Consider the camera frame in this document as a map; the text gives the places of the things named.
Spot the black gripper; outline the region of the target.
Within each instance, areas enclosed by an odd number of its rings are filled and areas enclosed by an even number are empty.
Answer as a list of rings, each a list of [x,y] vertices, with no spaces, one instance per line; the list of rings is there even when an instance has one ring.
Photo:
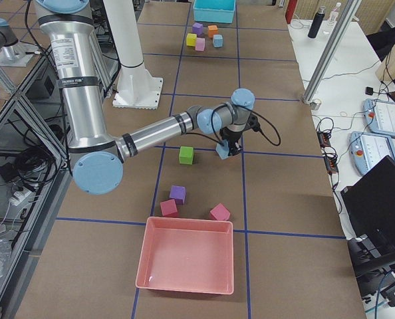
[[[223,128],[220,130],[221,141],[227,141],[229,146],[229,155],[236,156],[242,150],[242,146],[239,144],[239,141],[242,137],[242,132],[234,132],[229,128]]]

